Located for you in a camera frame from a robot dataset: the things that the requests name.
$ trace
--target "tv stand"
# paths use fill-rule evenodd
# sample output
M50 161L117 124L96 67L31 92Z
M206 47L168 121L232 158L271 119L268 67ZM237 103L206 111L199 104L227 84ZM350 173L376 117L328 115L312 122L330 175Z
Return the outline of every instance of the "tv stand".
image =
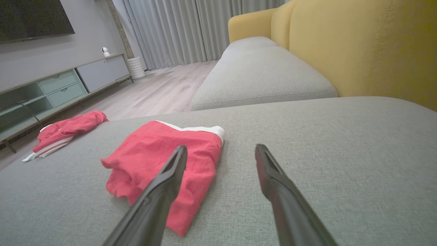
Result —
M128 79L133 83L124 55L117 54L0 91L0 141L16 153L9 139Z

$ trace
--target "curtain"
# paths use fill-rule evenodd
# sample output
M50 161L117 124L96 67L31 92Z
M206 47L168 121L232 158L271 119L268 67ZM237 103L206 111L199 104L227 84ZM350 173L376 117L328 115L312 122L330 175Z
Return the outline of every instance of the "curtain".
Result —
M149 70L215 60L229 45L228 20L284 0L124 0Z

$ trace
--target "white vase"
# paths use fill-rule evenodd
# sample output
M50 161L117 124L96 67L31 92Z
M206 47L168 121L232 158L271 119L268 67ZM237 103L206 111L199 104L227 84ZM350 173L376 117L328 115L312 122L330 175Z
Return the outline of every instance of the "white vase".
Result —
M128 63L129 67L131 68L132 79L139 79L146 76L144 73L144 68L141 65L141 59L139 57L128 59Z

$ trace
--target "wall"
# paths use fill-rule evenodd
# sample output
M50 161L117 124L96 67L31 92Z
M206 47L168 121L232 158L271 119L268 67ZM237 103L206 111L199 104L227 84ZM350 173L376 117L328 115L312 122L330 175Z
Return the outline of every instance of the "wall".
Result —
M141 50L138 46L138 41L135 37L134 30L132 28L131 23L129 22L128 13L126 12L125 5L123 0L112 0L115 8L118 12L118 17L120 18L121 24L123 25L123 29L125 30L126 37L129 40L129 44L131 45L132 52L135 57L141 58L142 67L147 69L146 62L144 61L144 57L142 56Z
M105 0L61 0L75 34L0 44L0 91L124 47Z

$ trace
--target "stitching seam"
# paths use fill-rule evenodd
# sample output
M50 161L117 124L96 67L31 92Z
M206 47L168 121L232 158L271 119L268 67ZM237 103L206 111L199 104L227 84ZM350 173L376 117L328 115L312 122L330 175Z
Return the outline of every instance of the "stitching seam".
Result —
M373 54L372 62L371 62L370 67L369 67L369 75L368 75L367 81L364 85L364 91L363 91L364 96L368 95L368 92L369 92L370 81L373 78L373 74L374 74L374 70L375 70L375 66L376 66L376 62L377 62L377 57L379 55L379 51L381 49L381 43L383 40L383 36L385 34L385 29L387 27L387 19L388 19L388 16L390 15L392 8L393 8L393 0L390 0L390 1L388 1L387 5L385 6L384 19L382 21L382 25L379 28L379 34L378 34L378 39L376 41L375 52Z
M303 92L303 93L294 93L294 94L277 94L277 95L271 95L271 96L260 96L260 97L252 97L252 98L241 98L241 99L231 99L231 100L226 100L226 101L219 101L219 102L206 102L206 103L195 103L193 102L192 104L195 105L213 105L213 104L220 104L220 103L224 103L224 102L243 102L243 101L248 101L248 100L257 100L257 99L263 99L263 98L275 98L275 97L281 97L281 96L296 96L296 95L313 95L313 94L320 94L323 93L325 91L329 91L332 89L332 85L325 90L321 90L321 91L315 91L315 92Z

